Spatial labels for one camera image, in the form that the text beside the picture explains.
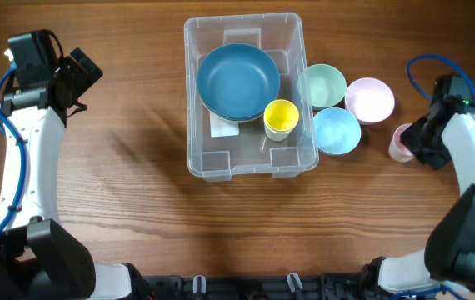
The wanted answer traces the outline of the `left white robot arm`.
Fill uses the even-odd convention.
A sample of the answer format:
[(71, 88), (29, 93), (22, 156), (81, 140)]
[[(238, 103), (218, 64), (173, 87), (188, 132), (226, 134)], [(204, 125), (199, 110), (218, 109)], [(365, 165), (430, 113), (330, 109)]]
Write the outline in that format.
[(10, 48), (0, 82), (6, 157), (0, 192), (0, 299), (131, 299), (136, 275), (101, 264), (60, 223), (58, 158), (68, 109), (103, 75), (79, 48)]

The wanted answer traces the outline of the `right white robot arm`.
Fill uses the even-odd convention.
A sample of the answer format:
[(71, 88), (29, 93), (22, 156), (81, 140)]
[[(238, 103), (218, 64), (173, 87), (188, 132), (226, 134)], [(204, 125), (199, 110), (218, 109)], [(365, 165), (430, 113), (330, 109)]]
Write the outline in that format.
[(475, 106), (456, 96), (435, 97), (401, 141), (433, 168), (452, 162), (460, 198), (423, 250), (380, 262), (377, 285), (397, 297), (439, 286), (475, 292)]

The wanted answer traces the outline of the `mint green small bowl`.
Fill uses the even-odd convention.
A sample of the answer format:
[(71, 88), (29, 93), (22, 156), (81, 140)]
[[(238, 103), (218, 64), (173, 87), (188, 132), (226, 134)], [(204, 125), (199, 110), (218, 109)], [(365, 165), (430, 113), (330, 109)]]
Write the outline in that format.
[(337, 106), (344, 99), (348, 85), (337, 68), (327, 64), (315, 64), (301, 72), (297, 88), (302, 96), (308, 93), (313, 109), (320, 111)]

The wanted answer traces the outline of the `yellow cup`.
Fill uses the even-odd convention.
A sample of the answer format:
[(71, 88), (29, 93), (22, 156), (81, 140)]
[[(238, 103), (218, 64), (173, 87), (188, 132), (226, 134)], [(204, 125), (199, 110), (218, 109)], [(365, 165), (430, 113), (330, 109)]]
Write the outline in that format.
[(263, 118), (264, 123), (271, 130), (285, 133), (292, 131), (297, 126), (300, 115), (293, 102), (277, 99), (267, 105)]

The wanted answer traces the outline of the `light blue small bowl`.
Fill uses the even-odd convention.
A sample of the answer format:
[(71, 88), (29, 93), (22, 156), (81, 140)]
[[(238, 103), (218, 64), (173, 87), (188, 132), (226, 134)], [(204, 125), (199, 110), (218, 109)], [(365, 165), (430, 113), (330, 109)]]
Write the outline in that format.
[(339, 107), (325, 108), (313, 118), (317, 147), (321, 153), (339, 156), (350, 153), (359, 144), (362, 129), (358, 120)]

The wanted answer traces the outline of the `pink small bowl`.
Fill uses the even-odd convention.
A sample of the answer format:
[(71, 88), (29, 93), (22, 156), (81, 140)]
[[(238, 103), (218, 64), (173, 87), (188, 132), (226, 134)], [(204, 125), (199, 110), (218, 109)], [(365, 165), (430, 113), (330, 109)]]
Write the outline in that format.
[(345, 93), (345, 108), (362, 125), (386, 120), (395, 108), (395, 97), (384, 82), (363, 77), (352, 82)]

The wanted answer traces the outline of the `pink cup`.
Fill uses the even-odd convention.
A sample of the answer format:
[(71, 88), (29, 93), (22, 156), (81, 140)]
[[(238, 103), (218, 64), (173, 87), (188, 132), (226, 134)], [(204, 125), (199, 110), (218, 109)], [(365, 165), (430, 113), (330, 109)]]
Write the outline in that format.
[(392, 140), (388, 147), (388, 154), (391, 159), (399, 163), (407, 163), (414, 159), (414, 155), (401, 142), (401, 134), (411, 126), (411, 123), (405, 123), (398, 127), (392, 135)]

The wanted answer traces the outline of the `cream cup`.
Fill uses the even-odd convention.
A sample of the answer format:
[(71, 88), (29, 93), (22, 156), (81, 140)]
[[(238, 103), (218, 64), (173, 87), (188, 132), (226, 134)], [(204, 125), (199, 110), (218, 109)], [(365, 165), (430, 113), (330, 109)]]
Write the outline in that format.
[(267, 123), (264, 124), (265, 134), (266, 136), (275, 142), (280, 142), (287, 138), (289, 134), (292, 132), (292, 129), (286, 131), (279, 131), (270, 127)]

